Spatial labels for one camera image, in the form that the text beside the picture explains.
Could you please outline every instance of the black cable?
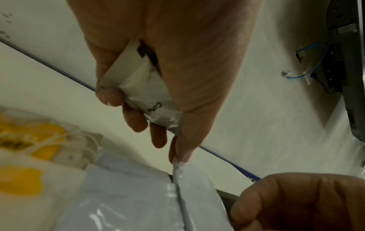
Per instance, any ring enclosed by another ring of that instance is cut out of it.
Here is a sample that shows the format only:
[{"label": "black cable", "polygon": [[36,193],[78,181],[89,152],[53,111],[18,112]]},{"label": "black cable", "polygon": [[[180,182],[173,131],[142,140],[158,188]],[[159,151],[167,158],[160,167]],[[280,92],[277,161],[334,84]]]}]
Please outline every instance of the black cable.
[{"label": "black cable", "polygon": [[333,92],[329,92],[326,85],[324,85],[324,83],[322,81],[320,81],[317,77],[317,73],[312,73],[311,74],[311,78],[315,79],[317,82],[319,82],[319,84],[323,87],[324,91],[327,93],[327,94],[333,94],[333,93],[336,93],[336,91],[333,91]]}]

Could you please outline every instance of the yellow item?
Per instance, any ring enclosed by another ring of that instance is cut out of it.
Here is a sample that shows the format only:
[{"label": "yellow item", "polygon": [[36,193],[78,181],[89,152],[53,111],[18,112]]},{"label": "yellow item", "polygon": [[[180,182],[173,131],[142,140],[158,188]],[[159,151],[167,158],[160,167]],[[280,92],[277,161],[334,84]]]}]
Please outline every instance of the yellow item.
[{"label": "yellow item", "polygon": [[40,193],[42,171],[19,166],[0,169],[0,191],[15,195],[33,196]]},{"label": "yellow item", "polygon": [[[9,124],[0,113],[0,148],[17,152],[45,141],[54,135],[63,135],[65,133],[62,127],[50,123],[33,122],[24,126]],[[58,138],[55,142],[64,140],[65,138]],[[43,146],[30,155],[41,160],[50,160],[58,147],[59,145]]]}]

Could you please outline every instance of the hand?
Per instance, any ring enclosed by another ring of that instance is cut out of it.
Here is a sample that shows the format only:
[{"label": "hand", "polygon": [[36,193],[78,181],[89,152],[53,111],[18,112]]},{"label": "hand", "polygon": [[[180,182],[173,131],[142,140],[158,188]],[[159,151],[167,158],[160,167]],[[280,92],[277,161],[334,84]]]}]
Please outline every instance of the hand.
[{"label": "hand", "polygon": [[[209,133],[239,71],[261,0],[68,0],[97,61],[97,78],[110,68],[130,39],[157,55],[166,86],[183,112],[182,132],[171,142],[169,159],[187,162]],[[102,103],[124,103],[118,89],[96,87]],[[136,132],[144,115],[123,106]],[[167,143],[166,129],[150,124],[152,143]]]},{"label": "hand", "polygon": [[365,229],[365,181],[329,174],[278,174],[248,189],[231,215],[240,231]]}]

